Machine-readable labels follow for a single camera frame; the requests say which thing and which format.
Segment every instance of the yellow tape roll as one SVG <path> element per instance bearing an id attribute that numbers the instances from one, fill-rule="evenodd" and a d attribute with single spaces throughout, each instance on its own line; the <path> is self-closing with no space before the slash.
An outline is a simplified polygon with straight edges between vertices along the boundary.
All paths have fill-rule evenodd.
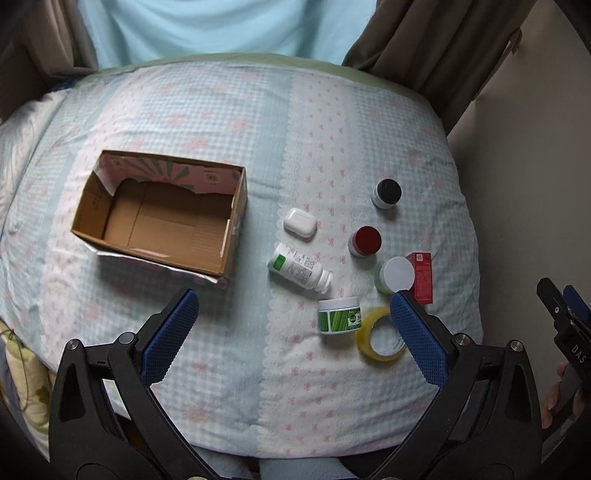
<path id="1" fill-rule="evenodd" d="M 378 362 L 391 362 L 397 360 L 406 348 L 406 344 L 400 339 L 394 347 L 394 352 L 390 355 L 380 355 L 371 346 L 369 338 L 371 337 L 371 330 L 374 328 L 375 323 L 382 317 L 390 317 L 390 307 L 381 307 L 372 310 L 361 318 L 361 328 L 357 330 L 357 348 L 364 355 L 377 360 Z"/>

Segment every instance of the open cardboard box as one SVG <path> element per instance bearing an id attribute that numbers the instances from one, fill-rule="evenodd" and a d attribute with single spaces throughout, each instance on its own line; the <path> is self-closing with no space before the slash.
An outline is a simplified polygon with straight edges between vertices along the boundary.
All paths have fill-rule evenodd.
<path id="1" fill-rule="evenodd" d="M 105 150 L 72 233 L 98 255 L 225 287 L 247 196 L 243 167 Z"/>

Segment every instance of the bedspread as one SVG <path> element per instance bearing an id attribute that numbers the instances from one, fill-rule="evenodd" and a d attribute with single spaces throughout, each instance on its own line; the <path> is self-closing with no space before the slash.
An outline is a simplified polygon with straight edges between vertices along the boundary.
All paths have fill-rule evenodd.
<path id="1" fill-rule="evenodd" d="M 402 441 L 435 392 L 411 355 L 375 365 L 353 336 L 323 339 L 318 297 L 269 275 L 267 258 L 280 241 L 296 245 L 333 271 L 332 297 L 381 306 L 388 299 L 372 284 L 375 259 L 354 260 L 346 246 L 355 228 L 374 225 L 384 239 L 378 259 L 433 254 L 427 310 L 480 341 L 475 233 L 446 136 L 424 100 L 345 78 L 348 69 L 306 65 L 187 60 L 106 72 L 61 94 L 34 148 L 20 150 L 27 168 L 0 239 L 0 317 L 49 367 L 70 338 L 110 343 L 189 285 L 200 297 L 199 319 L 152 390 L 190 443 L 288 458 Z M 30 118 L 0 127 L 1 162 L 14 155 L 17 122 Z M 98 258 L 70 233 L 103 149 L 246 167 L 249 199 L 228 289 Z M 383 212 L 369 192 L 386 177 L 403 194 Z M 309 243 L 282 229 L 293 206 L 319 220 Z M 108 390 L 123 411 L 113 385 Z"/>

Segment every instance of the red product box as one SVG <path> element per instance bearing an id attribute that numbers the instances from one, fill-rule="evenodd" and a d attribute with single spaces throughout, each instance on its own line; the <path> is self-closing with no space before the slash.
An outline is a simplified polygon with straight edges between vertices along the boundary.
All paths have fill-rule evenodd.
<path id="1" fill-rule="evenodd" d="M 411 289 L 414 299 L 421 305 L 433 303 L 431 254 L 429 252 L 413 252 L 407 258 L 414 267 L 414 285 Z"/>

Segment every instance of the white cap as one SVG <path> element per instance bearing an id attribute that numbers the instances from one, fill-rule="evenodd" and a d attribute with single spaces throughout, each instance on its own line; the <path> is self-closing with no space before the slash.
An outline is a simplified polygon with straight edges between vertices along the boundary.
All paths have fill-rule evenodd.
<path id="1" fill-rule="evenodd" d="M 380 280 L 391 292 L 408 290 L 414 284 L 414 267 L 404 257 L 388 260 L 380 269 Z"/>
<path id="2" fill-rule="evenodd" d="M 359 297 L 318 301 L 318 310 L 321 312 L 326 312 L 328 310 L 356 309 L 358 307 Z"/>
<path id="3" fill-rule="evenodd" d="M 320 293 L 326 293 L 326 290 L 330 287 L 330 281 L 332 280 L 332 272 L 329 270 L 323 270 L 322 275 L 320 276 L 320 280 L 314 287 L 314 290 L 319 291 Z"/>

